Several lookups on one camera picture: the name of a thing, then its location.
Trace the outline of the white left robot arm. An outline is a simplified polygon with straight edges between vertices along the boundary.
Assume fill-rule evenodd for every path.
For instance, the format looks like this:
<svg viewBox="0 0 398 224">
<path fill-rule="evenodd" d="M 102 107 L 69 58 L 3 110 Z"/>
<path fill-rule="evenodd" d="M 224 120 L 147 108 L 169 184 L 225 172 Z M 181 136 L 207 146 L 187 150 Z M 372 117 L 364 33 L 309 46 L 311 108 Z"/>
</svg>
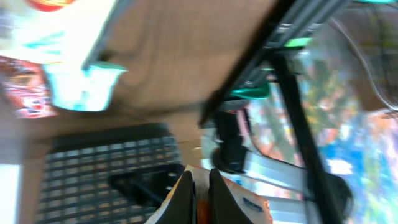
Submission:
<svg viewBox="0 0 398 224">
<path fill-rule="evenodd" d="M 294 166 L 243 146 L 235 114 L 219 111 L 213 118 L 218 148 L 202 160 L 206 168 L 226 175 L 252 179 L 303 195 L 303 200 L 267 196 L 277 223 L 344 223 L 353 210 L 354 197 L 348 184 L 333 174 Z"/>
</svg>

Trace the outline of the orange Top chocolate bar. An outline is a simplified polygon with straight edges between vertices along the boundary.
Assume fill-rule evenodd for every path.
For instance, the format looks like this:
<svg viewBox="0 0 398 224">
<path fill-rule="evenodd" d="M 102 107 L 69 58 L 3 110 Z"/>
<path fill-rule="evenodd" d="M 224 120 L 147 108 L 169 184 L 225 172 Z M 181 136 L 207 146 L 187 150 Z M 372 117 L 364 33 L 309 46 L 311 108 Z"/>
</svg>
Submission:
<svg viewBox="0 0 398 224">
<path fill-rule="evenodd" d="M 22 119 L 56 116 L 43 66 L 28 60 L 1 57 L 1 86 Z"/>
</svg>

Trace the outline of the teal wet wipes pack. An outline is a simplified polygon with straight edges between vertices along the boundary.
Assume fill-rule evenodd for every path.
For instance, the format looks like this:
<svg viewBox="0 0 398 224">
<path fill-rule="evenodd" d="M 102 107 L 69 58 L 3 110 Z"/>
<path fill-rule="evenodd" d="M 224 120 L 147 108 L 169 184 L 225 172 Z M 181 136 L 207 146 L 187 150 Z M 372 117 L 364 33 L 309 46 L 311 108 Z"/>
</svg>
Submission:
<svg viewBox="0 0 398 224">
<path fill-rule="evenodd" d="M 110 62 L 95 62 L 86 70 L 62 63 L 44 65 L 52 104 L 71 111 L 99 112 L 108 108 L 119 77 L 127 71 Z"/>
</svg>

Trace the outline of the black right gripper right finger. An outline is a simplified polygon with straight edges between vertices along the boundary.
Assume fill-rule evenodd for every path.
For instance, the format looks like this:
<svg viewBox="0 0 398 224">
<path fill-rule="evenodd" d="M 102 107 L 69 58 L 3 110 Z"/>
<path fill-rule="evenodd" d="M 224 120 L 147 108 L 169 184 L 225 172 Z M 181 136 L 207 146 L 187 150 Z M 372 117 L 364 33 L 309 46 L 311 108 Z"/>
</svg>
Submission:
<svg viewBox="0 0 398 224">
<path fill-rule="evenodd" d="M 252 224 L 229 191 L 217 169 L 210 170 L 209 199 L 212 224 Z"/>
</svg>

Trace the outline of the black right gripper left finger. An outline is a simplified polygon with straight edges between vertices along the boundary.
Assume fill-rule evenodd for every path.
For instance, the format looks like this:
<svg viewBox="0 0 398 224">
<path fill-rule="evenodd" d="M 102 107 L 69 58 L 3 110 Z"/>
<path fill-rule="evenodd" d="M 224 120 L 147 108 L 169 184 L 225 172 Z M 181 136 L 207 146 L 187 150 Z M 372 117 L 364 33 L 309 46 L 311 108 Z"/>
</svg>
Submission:
<svg viewBox="0 0 398 224">
<path fill-rule="evenodd" d="M 185 171 L 172 198 L 156 224 L 195 224 L 196 201 L 192 173 Z"/>
</svg>

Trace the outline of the small orange packet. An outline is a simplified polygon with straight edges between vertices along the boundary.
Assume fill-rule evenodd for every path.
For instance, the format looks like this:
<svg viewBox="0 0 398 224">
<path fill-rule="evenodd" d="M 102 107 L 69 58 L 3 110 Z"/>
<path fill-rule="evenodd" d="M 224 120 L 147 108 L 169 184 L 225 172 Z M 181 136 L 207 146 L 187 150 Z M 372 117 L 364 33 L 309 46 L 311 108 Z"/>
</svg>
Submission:
<svg viewBox="0 0 398 224">
<path fill-rule="evenodd" d="M 211 223 L 210 199 L 208 194 L 210 186 L 210 170 L 187 165 L 183 172 L 185 171 L 190 171 L 192 173 L 192 178 L 195 185 L 194 191 L 197 215 L 196 223 Z M 223 179 L 239 208 L 250 219 L 250 221 L 252 221 L 252 223 L 271 224 L 273 222 L 269 210 L 268 200 L 234 183 L 226 177 L 223 177 Z M 179 180 L 180 177 L 177 183 L 171 189 L 171 192 L 167 194 L 166 199 L 162 202 L 160 208 L 158 208 L 155 213 L 146 221 L 147 224 L 156 224 L 157 220 L 162 216 L 170 202 L 170 199 L 172 198 L 172 195 L 175 192 L 175 189 L 177 188 Z"/>
</svg>

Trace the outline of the yellow wiper bag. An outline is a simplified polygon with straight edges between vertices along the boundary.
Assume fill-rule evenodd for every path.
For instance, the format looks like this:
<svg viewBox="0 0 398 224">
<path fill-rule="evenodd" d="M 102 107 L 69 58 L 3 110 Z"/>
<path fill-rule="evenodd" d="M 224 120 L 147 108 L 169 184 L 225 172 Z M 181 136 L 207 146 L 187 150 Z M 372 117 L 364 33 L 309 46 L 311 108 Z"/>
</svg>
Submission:
<svg viewBox="0 0 398 224">
<path fill-rule="evenodd" d="M 117 0 L 1 0 L 1 63 L 28 60 L 82 66 Z"/>
</svg>

